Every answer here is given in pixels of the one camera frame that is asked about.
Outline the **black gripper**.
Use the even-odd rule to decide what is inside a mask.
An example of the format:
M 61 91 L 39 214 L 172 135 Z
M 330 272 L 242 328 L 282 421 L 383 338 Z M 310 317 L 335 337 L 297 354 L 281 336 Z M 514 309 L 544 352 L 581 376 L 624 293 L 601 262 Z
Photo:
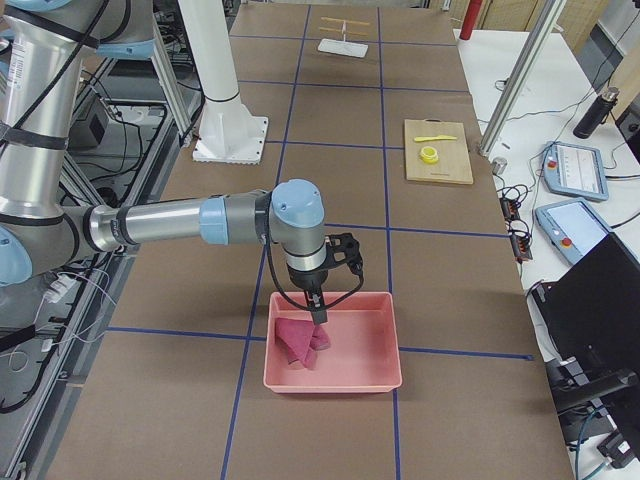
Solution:
M 304 291 L 308 311 L 315 325 L 327 322 L 327 307 L 322 291 L 322 286 L 328 278 L 328 271 L 316 268 L 310 271 L 301 271 L 290 266 L 287 267 L 291 282 Z

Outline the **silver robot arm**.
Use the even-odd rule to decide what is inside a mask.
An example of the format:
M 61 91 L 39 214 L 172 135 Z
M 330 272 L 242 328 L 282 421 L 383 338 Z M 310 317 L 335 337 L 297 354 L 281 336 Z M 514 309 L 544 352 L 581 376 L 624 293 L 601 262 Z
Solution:
M 270 192 L 142 206 L 64 207 L 57 192 L 83 61 L 144 59 L 157 43 L 149 1 L 9 1 L 14 34 L 1 110 L 1 282 L 122 246 L 198 236 L 210 244 L 278 243 L 315 323 L 327 319 L 328 245 L 317 187 L 291 180 Z

